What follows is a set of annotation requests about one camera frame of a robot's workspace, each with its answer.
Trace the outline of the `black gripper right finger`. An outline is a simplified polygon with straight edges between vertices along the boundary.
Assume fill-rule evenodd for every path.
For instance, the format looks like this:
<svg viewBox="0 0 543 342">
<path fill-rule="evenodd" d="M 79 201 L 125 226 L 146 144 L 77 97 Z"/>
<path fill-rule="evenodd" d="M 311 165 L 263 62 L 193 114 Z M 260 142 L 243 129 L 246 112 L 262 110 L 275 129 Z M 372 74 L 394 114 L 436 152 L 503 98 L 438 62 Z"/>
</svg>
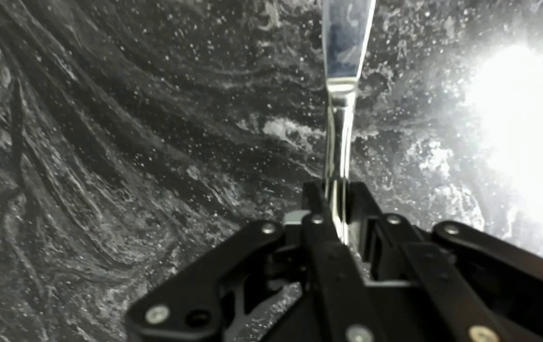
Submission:
<svg viewBox="0 0 543 342">
<path fill-rule="evenodd" d="M 351 182 L 347 186 L 349 247 L 355 249 L 362 260 L 374 256 L 375 222 L 381 216 L 383 211 L 368 186 L 364 182 Z"/>
</svg>

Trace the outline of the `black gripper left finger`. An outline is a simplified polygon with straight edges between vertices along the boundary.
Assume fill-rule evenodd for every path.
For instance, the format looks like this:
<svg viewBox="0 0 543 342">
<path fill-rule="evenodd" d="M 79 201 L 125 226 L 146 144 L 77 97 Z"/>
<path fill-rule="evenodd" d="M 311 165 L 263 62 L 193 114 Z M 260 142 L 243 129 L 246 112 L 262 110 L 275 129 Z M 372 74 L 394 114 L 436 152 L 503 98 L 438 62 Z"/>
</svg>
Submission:
<svg viewBox="0 0 543 342">
<path fill-rule="evenodd" d="M 336 239 L 330 209 L 320 182 L 305 182 L 301 195 L 307 214 L 301 218 L 301 243 L 307 250 Z"/>
</svg>

